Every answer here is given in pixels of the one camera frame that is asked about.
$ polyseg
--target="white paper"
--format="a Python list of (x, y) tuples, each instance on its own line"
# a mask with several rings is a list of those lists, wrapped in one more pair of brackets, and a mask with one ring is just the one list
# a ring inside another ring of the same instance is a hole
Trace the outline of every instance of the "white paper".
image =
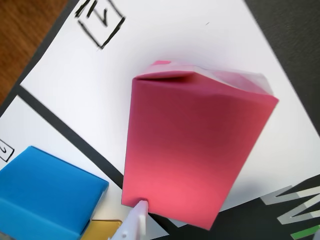
[(22, 85), (121, 173), (132, 78), (155, 60), (262, 73), (279, 98), (222, 210), (320, 173), (320, 138), (243, 1), (114, 0), (126, 20), (103, 50), (74, 18), (83, 2)]
[[(101, 199), (93, 219), (124, 221), (127, 217), (131, 208), (121, 205), (122, 190), (19, 97), (13, 100), (0, 118), (0, 139), (14, 148), (8, 163), (28, 146), (34, 146), (108, 181), (106, 196)], [(0, 169), (6, 164), (0, 159)], [(147, 219), (147, 233), (147, 239), (168, 235), (150, 216)]]

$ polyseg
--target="folded paper flap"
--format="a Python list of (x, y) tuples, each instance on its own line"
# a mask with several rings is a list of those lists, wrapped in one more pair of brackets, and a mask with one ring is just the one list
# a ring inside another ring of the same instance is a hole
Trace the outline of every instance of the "folded paper flap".
[(138, 79), (166, 79), (185, 77), (195, 72), (194, 66), (159, 64), (149, 66)]
[(157, 91), (162, 95), (162, 99), (167, 99), (165, 89), (172, 89), (176, 94), (182, 92), (188, 93), (190, 97), (206, 98), (207, 101), (214, 101), (214, 99), (229, 98), (256, 102), (266, 105), (274, 105), (278, 102), (278, 99), (272, 95), (266, 93), (257, 93), (260, 88), (256, 87), (257, 91), (246, 91), (238, 87), (230, 86), (221, 81), (212, 80), (208, 76), (194, 72), (184, 77), (171, 77), (171, 78), (134, 78), (132, 82), (132, 94), (136, 93), (136, 86), (139, 84), (148, 91), (148, 86), (157, 87)]
[(142, 74), (136, 76), (136, 79), (182, 78), (193, 73), (201, 74), (214, 81), (246, 92), (273, 95), (267, 79), (262, 74), (234, 70), (209, 70), (172, 61), (156, 61)]
[(235, 88), (256, 94), (273, 95), (270, 85), (262, 74), (236, 71), (212, 70), (215, 78)]

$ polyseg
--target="black border line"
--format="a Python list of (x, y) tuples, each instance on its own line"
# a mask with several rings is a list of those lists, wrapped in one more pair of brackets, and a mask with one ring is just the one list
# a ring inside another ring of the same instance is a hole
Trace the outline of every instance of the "black border line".
[[(17, 87), (17, 95), (61, 135), (63, 135), (71, 144), (73, 144), (80, 152), (90, 159), (99, 169), (101, 169), (119, 188), (123, 188), (124, 176), (107, 159), (105, 159), (99, 152), (97, 152), (91, 145), (89, 145), (67, 124), (65, 124), (60, 118), (58, 118), (22, 86)], [(149, 215), (169, 235), (174, 236), (177, 233), (178, 227), (169, 219), (152, 213)]]

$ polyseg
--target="pink paper box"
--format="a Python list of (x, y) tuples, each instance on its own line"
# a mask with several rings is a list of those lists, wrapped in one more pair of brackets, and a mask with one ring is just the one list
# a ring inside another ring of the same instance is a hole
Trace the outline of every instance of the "pink paper box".
[(154, 63), (132, 81), (122, 204), (209, 230), (277, 102), (260, 74)]

